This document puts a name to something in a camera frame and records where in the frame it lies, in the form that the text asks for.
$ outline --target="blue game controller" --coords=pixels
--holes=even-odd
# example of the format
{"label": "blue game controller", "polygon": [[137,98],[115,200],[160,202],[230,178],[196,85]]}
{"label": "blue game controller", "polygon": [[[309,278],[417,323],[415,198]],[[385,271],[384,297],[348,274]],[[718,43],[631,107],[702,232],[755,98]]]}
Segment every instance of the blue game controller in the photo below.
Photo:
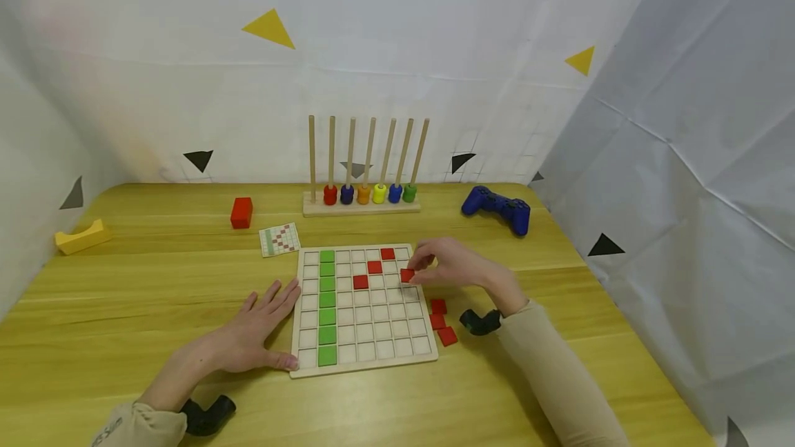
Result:
{"label": "blue game controller", "polygon": [[509,199],[495,194],[483,185],[476,186],[461,206],[461,212],[471,216],[479,210],[499,212],[519,237],[527,235],[530,226],[530,206],[521,199]]}

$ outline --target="grid pattern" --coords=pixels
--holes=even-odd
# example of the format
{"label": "grid pattern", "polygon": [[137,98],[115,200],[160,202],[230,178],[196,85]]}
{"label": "grid pattern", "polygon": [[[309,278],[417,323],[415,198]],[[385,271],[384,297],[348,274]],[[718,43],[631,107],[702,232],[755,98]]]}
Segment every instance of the grid pattern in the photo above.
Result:
{"label": "grid pattern", "polygon": [[300,249],[296,223],[287,223],[261,230],[259,242],[262,247],[262,257],[286,254]]}
{"label": "grid pattern", "polygon": [[422,287],[400,280],[411,247],[302,249],[293,377],[438,358]]}

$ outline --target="hand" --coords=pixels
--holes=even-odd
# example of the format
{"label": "hand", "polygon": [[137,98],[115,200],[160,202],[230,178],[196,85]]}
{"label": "hand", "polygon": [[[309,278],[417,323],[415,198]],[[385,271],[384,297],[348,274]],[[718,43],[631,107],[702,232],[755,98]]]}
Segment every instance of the hand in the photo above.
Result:
{"label": "hand", "polygon": [[297,357],[262,346],[278,323],[293,311],[300,294],[297,279],[281,292],[280,288],[282,282],[274,281],[259,301],[257,293],[251,292],[232,321],[199,338],[197,343],[208,349],[216,369],[230,373],[262,367],[298,369]]}
{"label": "hand", "polygon": [[[431,268],[434,260],[438,265]],[[417,242],[417,250],[409,259],[408,268],[415,271],[409,281],[413,285],[481,286],[506,317],[528,302],[513,271],[449,237]]]}

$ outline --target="left hand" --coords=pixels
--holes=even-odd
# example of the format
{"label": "left hand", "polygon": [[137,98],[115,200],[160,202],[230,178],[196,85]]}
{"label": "left hand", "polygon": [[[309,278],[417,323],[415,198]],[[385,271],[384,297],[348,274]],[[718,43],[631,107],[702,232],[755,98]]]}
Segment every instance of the left hand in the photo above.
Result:
{"label": "left hand", "polygon": [[279,292],[281,287],[280,280],[274,281],[259,300],[257,293],[251,292],[232,321],[197,341],[213,356],[214,368],[230,373],[263,367],[298,369],[297,357],[263,347],[278,323],[293,311],[300,295],[298,279],[290,281]]}

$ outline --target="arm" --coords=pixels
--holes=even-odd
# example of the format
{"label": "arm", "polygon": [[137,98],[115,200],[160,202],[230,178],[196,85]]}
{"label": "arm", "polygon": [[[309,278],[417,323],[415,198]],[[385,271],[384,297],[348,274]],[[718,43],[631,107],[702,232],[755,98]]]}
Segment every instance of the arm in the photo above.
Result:
{"label": "arm", "polygon": [[259,301],[253,292],[232,321],[174,352],[137,401],[113,410],[91,447],[176,447],[188,427],[179,410],[210,373],[265,366],[298,369],[296,357],[262,346],[300,294],[296,279],[277,295],[281,287],[280,281],[274,281]]}
{"label": "arm", "polygon": [[[438,265],[431,268],[434,260]],[[497,337],[533,389],[563,447],[624,447],[629,442],[605,396],[542,306],[527,299],[511,270],[454,239],[418,243],[412,284],[476,285],[502,313]]]}

